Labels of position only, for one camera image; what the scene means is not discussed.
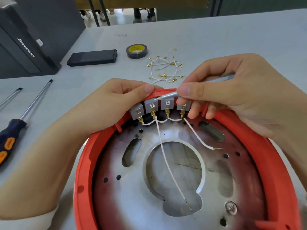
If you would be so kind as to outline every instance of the hand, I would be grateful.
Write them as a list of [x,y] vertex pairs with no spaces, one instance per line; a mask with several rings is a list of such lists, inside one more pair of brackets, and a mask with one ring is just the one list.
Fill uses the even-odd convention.
[[142,81],[110,79],[63,117],[91,134],[117,123],[134,104],[162,87]]
[[[235,73],[232,80],[202,82],[209,76]],[[302,105],[307,95],[277,72],[257,54],[238,54],[211,59],[202,63],[179,86],[183,97],[177,104],[196,100],[189,118],[195,118],[204,104],[210,101],[207,119],[224,108],[236,112],[239,118],[262,136],[272,138],[277,128],[288,127],[291,118],[304,116]]]

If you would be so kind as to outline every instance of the gray table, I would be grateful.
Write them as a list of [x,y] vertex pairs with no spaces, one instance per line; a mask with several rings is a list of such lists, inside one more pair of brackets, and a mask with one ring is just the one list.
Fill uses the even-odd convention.
[[[10,119],[20,117],[47,81],[51,78],[54,80],[48,92],[27,117],[27,130],[23,131],[14,155],[0,168],[0,184],[10,175],[16,163],[25,156],[26,149],[48,125],[110,78],[150,82],[147,58],[155,58],[157,55],[164,57],[170,48],[178,49],[174,55],[176,60],[183,64],[178,75],[187,76],[210,58],[254,52],[264,56],[287,79],[307,92],[306,16],[307,10],[299,9],[87,28],[64,57],[63,67],[58,74],[0,80],[0,100],[17,88],[24,88],[10,103],[0,109],[0,129],[5,128]],[[148,46],[147,57],[132,60],[126,56],[127,46],[135,43]],[[66,65],[73,52],[114,48],[118,51],[115,64],[75,68]],[[181,82],[180,78],[174,83],[159,82],[158,85],[176,88]],[[279,148],[278,151],[294,183],[302,218],[306,219],[306,192]],[[77,163],[78,160],[62,194],[51,229],[75,229],[72,194]]]

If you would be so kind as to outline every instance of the shoe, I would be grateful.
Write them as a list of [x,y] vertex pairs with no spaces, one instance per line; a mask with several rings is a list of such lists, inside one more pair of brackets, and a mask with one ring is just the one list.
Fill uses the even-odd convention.
[[133,23],[142,23],[142,19],[140,19],[140,18],[135,18],[135,19],[133,20]]
[[99,17],[100,17],[102,22],[106,21],[106,17],[104,16],[104,14],[102,12],[100,12]]
[[91,16],[91,14],[90,14],[90,12],[89,11],[85,11],[85,16],[88,18],[88,19],[90,19],[92,16]]
[[152,16],[149,19],[147,19],[147,22],[156,22],[157,21],[157,17],[156,16]]

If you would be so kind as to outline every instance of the black orange screwdriver handle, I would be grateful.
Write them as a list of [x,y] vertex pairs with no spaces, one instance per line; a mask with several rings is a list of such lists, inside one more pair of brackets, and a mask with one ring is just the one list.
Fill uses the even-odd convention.
[[12,119],[8,127],[0,132],[0,165],[10,156],[20,131],[26,125],[21,119]]

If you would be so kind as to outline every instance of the white sleeve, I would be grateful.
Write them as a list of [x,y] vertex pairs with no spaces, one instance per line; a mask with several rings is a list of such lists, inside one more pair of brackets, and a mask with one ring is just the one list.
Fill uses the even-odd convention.
[[58,206],[51,212],[21,220],[0,220],[1,230],[47,230]]

